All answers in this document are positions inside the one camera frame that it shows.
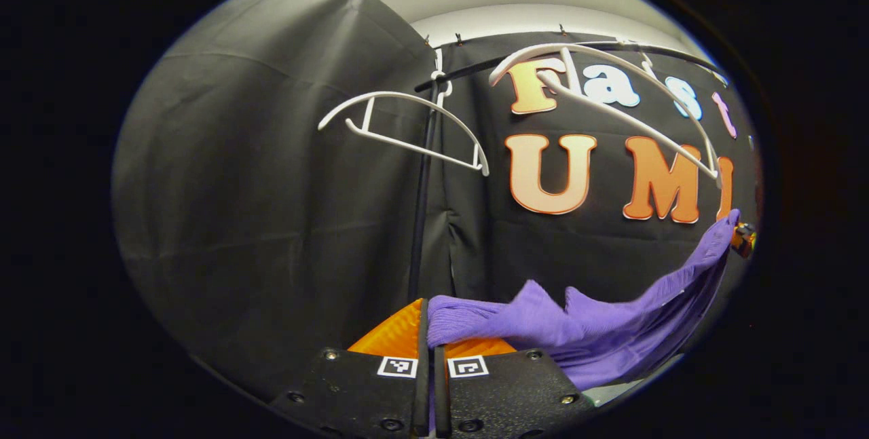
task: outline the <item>purple fabric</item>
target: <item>purple fabric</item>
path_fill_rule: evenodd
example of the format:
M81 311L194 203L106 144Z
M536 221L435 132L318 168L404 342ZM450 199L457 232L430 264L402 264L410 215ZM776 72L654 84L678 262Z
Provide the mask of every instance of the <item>purple fabric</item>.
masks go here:
M500 337L539 347L579 390L642 377L677 352L720 286L739 211L714 223L682 268L626 303L598 302L567 289L562 309L534 280L511 303L438 296L428 304L428 345Z

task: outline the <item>screw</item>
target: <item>screw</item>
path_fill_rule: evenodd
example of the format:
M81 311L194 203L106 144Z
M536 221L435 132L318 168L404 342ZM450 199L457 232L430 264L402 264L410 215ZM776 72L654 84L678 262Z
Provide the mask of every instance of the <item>screw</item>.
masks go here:
M472 420L472 421L463 421L463 423L459 424L459 430L462 432L476 432L482 429L483 423L482 421Z
M383 429L385 430L397 431L402 430L404 428L404 424L394 419L383 419L381 421L381 427L383 427Z

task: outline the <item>black pole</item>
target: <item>black pole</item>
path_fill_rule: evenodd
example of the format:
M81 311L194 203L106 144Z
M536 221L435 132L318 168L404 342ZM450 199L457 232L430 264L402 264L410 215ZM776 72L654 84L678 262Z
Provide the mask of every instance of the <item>black pole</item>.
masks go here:
M431 102L437 103L437 96L441 86L437 81L431 81ZM435 115L434 109L428 111L426 122L425 149L431 149L435 143ZM431 171L432 158L430 155L422 155L420 160L420 178L416 183L416 213L413 218L413 240L410 245L410 272L407 276L407 302L413 302L419 297L420 265L422 264L422 236L425 234L426 205L428 205L428 173Z

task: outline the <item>orange letter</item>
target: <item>orange letter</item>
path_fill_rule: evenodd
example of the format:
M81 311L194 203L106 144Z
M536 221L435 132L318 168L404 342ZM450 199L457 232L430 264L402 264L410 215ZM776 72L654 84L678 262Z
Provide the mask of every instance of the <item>orange letter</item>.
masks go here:
M730 213L733 200L733 161L727 157L719 157L718 169L721 171L721 204L715 220L721 220Z
M567 72L568 68L561 59L556 58L520 62L510 68L506 74L510 75L510 79L513 80L513 89L516 90L516 102L511 107L513 113L518 115L540 113L555 109L558 105L555 100L547 98L543 94L546 84L537 78L537 71L539 70L544 70L547 72L546 74L552 74L557 78L556 74L550 71L563 73Z
M649 204L649 195L654 193L658 218L664 219L678 194L676 207L671 211L674 222L697 222L701 215L697 208L697 166L677 154L673 167L668 170L658 143L648 137L630 137L625 146L633 153L634 174L631 203L625 205L622 214L633 220L650 219L652 205ZM701 158L697 148L690 145L682 148L693 157Z
M510 191L519 205L537 213L565 214L586 201L591 151L597 146L595 137L563 136L558 140L568 150L568 186L558 195L547 193L540 186L540 161L549 139L528 134L506 137L504 143L512 154Z

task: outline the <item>small orange object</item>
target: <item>small orange object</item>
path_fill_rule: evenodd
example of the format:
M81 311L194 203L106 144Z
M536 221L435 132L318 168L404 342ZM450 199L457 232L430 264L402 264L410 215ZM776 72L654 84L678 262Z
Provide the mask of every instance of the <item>small orange object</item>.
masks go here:
M374 356L419 359L417 341L420 335L421 312L422 298L372 328L348 350ZM515 352L516 349L502 339L468 339L447 344L444 350L447 358L466 358L506 354Z

